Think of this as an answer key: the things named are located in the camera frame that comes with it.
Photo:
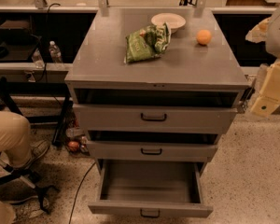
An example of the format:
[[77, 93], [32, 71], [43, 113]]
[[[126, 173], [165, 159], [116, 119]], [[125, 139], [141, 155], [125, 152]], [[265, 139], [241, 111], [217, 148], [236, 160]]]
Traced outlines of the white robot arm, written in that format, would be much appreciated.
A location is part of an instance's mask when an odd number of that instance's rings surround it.
[[280, 106], [280, 6], [271, 17], [255, 25], [245, 39], [253, 43], [264, 41], [266, 51], [276, 58], [269, 66], [260, 67], [250, 106], [251, 113], [266, 118]]

